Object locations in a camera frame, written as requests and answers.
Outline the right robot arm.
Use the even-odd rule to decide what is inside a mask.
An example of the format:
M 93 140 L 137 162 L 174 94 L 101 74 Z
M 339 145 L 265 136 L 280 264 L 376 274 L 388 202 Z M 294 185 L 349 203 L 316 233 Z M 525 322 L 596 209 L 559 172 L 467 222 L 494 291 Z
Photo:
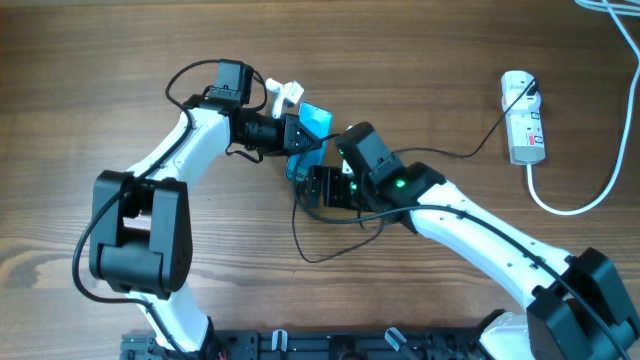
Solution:
M 348 166 L 311 166 L 293 183 L 311 214 L 329 207 L 361 210 L 364 220 L 398 222 L 477 267 L 519 304 L 480 330 L 492 359 L 626 359 L 639 338 L 639 315 L 613 262 L 594 248 L 574 256 L 521 232 L 466 197 L 433 168 L 403 164 L 373 126 L 333 135 Z

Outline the black mounting rail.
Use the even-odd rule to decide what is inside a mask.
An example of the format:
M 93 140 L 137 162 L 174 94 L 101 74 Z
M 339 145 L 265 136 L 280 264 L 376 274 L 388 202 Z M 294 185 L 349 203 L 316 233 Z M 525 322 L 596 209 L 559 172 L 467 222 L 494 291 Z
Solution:
M 258 332 L 224 330 L 196 352 L 178 352 L 162 345 L 153 332 L 122 337 L 122 359 L 489 359 L 472 328 L 408 331 Z

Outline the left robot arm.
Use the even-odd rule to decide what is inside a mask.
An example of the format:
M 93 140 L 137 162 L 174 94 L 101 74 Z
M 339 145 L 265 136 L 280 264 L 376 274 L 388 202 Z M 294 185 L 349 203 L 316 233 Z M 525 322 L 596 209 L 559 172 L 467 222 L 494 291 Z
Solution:
M 78 292 L 96 303 L 134 304 L 165 359 L 223 359 L 212 320 L 187 276 L 193 255 L 189 193 L 211 163 L 242 145 L 246 157 L 298 155 L 316 136 L 284 112 L 304 92 L 296 81 L 265 79 L 241 61 L 218 59 L 215 82 L 172 103 L 180 118 L 167 137 L 126 171 L 103 171 L 92 216 L 74 250 Z

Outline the white charger adapter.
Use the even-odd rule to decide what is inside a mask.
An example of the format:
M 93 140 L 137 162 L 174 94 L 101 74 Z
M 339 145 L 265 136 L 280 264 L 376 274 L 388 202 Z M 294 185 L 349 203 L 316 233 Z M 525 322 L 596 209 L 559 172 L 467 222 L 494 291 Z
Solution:
M 527 85 L 503 88 L 502 109 L 506 114 L 537 112 L 541 107 L 538 82 L 532 80 Z

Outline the blue smartphone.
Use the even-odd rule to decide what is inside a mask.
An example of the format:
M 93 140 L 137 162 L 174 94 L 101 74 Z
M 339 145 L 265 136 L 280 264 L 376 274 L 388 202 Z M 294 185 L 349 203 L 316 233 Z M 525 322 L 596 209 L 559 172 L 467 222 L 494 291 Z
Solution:
M 303 102 L 299 107 L 298 116 L 301 124 L 311 133 L 311 136 L 303 136 L 303 141 L 305 142 L 303 149 L 306 149 L 308 144 L 313 144 L 318 139 L 329 135 L 333 119 L 333 114 L 330 111 Z M 291 180 L 295 174 L 297 181 L 303 181 L 312 165 L 321 165 L 323 163 L 326 147 L 327 143 L 324 142 L 319 147 L 309 151 L 298 166 L 296 174 L 294 173 L 294 167 L 300 155 L 290 156 L 287 161 L 286 178 Z

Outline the white power strip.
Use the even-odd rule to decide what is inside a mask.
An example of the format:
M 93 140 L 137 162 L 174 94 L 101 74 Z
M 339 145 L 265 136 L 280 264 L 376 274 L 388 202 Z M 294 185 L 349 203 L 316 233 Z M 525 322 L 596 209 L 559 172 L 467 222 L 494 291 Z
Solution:
M 502 94 L 504 87 L 527 85 L 532 80 L 537 81 L 533 75 L 525 71 L 507 71 L 501 77 Z M 505 122 L 509 157 L 512 164 L 533 165 L 545 159 L 545 140 L 540 109 L 537 112 L 523 114 L 505 113 Z

